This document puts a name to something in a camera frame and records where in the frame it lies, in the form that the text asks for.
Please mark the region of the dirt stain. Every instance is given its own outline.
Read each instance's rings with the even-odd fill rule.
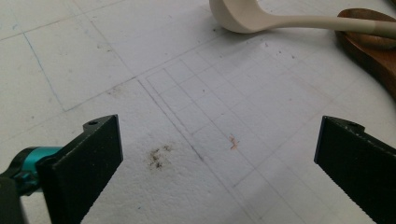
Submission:
[[[232,134],[230,135],[229,140],[233,144],[233,146],[230,148],[230,150],[238,149],[239,141],[236,141],[235,137]]]
[[[109,90],[106,92],[107,95],[111,95],[112,97],[118,99],[122,96],[122,87],[121,86],[116,86],[113,89]]]
[[[152,149],[148,155],[149,169],[161,170],[165,165],[170,164],[167,157],[172,150],[172,147],[168,145]]]

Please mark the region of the white ladle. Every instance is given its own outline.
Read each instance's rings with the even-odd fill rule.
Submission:
[[[227,30],[251,34],[284,27],[322,28],[396,39],[396,22],[324,16],[276,16],[262,10],[257,0],[209,0],[213,16]]]

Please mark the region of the ladle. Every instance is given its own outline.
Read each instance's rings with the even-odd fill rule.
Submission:
[[[285,27],[322,28],[396,39],[396,23],[324,16],[277,16],[257,0],[209,0],[213,16],[224,28],[241,34]]]
[[[390,16],[365,8],[346,9],[338,16],[396,21]],[[376,78],[396,101],[396,40],[350,32],[335,33],[345,52]]]

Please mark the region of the clamp jaw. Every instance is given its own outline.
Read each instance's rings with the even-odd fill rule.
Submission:
[[[79,223],[122,162],[118,116],[94,119],[65,147],[28,147],[0,174],[0,223],[28,223],[20,197],[42,189],[52,223]]]
[[[376,223],[396,223],[396,149],[349,120],[324,116],[315,163]]]

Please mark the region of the white surface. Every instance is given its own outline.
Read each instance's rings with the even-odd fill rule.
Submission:
[[[396,16],[385,0],[260,4]],[[236,35],[204,0],[19,0],[0,3],[0,50],[0,170],[120,116],[124,162],[83,223],[373,223],[314,164],[318,129],[350,119],[395,147],[395,104],[331,31]],[[50,223],[42,194],[23,202]]]

